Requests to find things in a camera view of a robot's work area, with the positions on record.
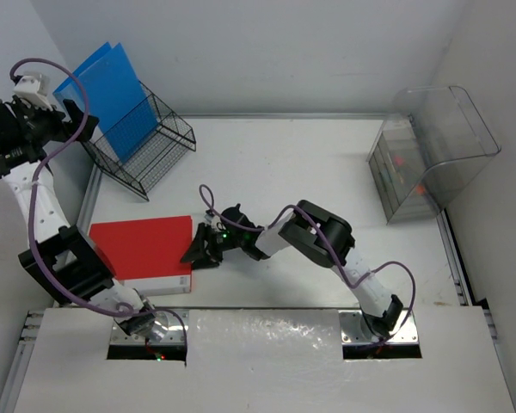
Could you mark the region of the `blue folder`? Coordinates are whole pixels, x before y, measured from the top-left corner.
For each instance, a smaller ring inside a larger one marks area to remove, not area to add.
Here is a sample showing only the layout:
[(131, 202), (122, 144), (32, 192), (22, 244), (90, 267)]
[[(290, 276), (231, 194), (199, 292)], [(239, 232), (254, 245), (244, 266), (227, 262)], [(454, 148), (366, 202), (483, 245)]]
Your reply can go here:
[(93, 143), (114, 161), (129, 160), (158, 126), (123, 46), (106, 42), (74, 71), (89, 98), (89, 112), (99, 119), (102, 137)]

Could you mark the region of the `red notebook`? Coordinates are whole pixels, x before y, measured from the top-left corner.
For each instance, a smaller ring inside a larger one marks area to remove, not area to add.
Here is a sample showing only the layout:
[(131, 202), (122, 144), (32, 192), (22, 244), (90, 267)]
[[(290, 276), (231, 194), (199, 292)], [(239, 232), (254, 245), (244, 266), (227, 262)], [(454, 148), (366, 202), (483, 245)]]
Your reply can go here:
[(89, 237), (125, 286), (145, 296), (191, 292), (191, 265), (181, 262), (193, 239), (189, 215), (96, 223)]

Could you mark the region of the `black wire mesh basket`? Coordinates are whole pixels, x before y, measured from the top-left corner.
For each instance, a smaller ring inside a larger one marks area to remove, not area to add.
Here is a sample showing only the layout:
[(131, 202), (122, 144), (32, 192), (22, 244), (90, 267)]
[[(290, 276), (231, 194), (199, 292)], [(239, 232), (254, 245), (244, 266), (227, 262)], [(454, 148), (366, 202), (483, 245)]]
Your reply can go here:
[(144, 200), (189, 151), (194, 129), (169, 105), (142, 86), (144, 100), (100, 138), (83, 143), (95, 166)]

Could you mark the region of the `clear grey drawer organizer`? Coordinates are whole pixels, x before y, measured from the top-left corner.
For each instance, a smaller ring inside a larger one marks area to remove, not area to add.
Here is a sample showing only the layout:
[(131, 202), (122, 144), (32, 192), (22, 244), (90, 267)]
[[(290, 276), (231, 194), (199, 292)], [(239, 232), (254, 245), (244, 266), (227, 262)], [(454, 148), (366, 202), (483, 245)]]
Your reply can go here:
[(381, 135), (388, 140), (410, 140), (416, 144), (426, 168), (421, 181), (433, 209), (432, 219), (501, 150), (468, 90), (459, 85), (401, 90), (394, 97), (372, 148)]

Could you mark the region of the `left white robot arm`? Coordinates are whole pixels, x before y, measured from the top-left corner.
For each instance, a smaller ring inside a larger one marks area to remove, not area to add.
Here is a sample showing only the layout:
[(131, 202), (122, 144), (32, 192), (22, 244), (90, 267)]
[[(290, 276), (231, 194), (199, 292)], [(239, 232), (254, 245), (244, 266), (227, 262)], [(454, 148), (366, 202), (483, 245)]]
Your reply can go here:
[(160, 324), (153, 306), (121, 284), (105, 255), (69, 223), (55, 194), (53, 174), (42, 165), (47, 143), (86, 142), (97, 126), (98, 119), (74, 101), (64, 104), (66, 110), (60, 112), (19, 97), (0, 100), (0, 180), (14, 194), (29, 233), (29, 247), (18, 259), (60, 305), (107, 314), (127, 336), (151, 340)]

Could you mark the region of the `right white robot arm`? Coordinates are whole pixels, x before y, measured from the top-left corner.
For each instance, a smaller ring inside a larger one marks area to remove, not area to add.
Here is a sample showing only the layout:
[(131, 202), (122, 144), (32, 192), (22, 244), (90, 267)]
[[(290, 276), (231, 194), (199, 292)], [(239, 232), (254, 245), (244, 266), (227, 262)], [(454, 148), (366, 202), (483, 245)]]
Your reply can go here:
[(293, 248), (318, 267), (333, 271), (353, 292), (371, 335), (380, 340), (389, 337), (403, 303), (365, 264), (345, 219), (301, 200), (287, 216), (261, 226), (255, 225), (240, 207), (237, 204), (222, 213), (210, 208), (207, 221), (198, 225), (180, 262), (193, 270), (216, 268), (229, 250), (241, 250), (256, 261), (264, 261)]

